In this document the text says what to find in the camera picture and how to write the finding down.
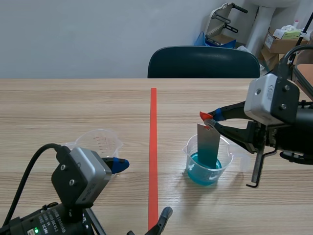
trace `black chair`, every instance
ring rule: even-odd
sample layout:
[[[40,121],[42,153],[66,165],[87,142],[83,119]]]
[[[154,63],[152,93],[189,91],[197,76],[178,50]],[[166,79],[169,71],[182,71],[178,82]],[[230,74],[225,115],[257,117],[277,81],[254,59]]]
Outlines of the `black chair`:
[[[153,54],[148,78],[258,78],[257,58],[220,47],[165,47]]]

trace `empty measuring cup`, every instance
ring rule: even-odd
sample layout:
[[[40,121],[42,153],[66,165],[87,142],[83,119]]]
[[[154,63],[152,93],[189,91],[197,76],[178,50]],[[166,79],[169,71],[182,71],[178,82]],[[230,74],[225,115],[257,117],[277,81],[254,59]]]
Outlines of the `empty measuring cup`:
[[[83,134],[74,142],[64,143],[69,149],[82,147],[93,150],[101,158],[118,158],[118,150],[123,146],[117,135],[108,130],[92,130]]]
[[[189,178],[200,185],[211,185],[217,182],[225,169],[233,161],[234,153],[238,152],[238,148],[238,146],[231,145],[226,139],[221,137],[216,169],[210,169],[198,162],[198,138],[197,135],[194,135],[183,148],[184,153],[187,155],[186,170]],[[246,171],[250,158],[245,154],[243,156],[244,158],[241,160],[241,171]]]

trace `blue liquid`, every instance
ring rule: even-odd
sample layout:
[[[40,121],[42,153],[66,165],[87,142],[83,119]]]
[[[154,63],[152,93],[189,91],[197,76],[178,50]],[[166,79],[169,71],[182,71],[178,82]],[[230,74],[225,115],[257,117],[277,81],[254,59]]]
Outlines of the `blue liquid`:
[[[211,169],[208,166],[199,163],[198,153],[194,153],[193,155],[191,155],[191,158],[200,166],[203,166],[207,169]],[[220,177],[220,175],[223,172],[223,171],[209,171],[209,170],[206,170],[206,169],[199,167],[196,164],[192,167],[191,170],[189,169],[189,166],[187,166],[187,167],[188,167],[187,168],[187,174],[188,174],[189,178],[192,181],[194,181],[195,183],[197,183],[199,185],[205,185],[205,186],[211,185],[211,184],[217,182],[218,178]],[[215,169],[221,169],[221,168],[222,168],[222,164],[217,159]]]

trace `orange clip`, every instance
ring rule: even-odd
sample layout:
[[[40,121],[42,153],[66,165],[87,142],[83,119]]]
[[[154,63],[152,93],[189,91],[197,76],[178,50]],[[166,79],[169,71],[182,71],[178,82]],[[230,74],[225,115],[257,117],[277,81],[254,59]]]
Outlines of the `orange clip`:
[[[212,115],[205,113],[205,112],[200,112],[200,117],[201,117],[202,121],[204,121],[206,119],[213,119]]]

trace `white wall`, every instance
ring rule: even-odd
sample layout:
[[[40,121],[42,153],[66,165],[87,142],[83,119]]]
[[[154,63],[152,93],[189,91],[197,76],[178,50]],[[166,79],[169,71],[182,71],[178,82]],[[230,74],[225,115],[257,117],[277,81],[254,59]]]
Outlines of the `white wall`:
[[[231,18],[245,42],[256,6]],[[0,78],[146,77],[162,47],[192,45],[224,0],[2,0]]]
[[[300,0],[297,4],[291,7],[277,8],[274,12],[270,26],[272,29],[277,29],[288,24],[293,24],[295,20],[299,20],[298,28],[304,28],[312,12],[313,1]]]

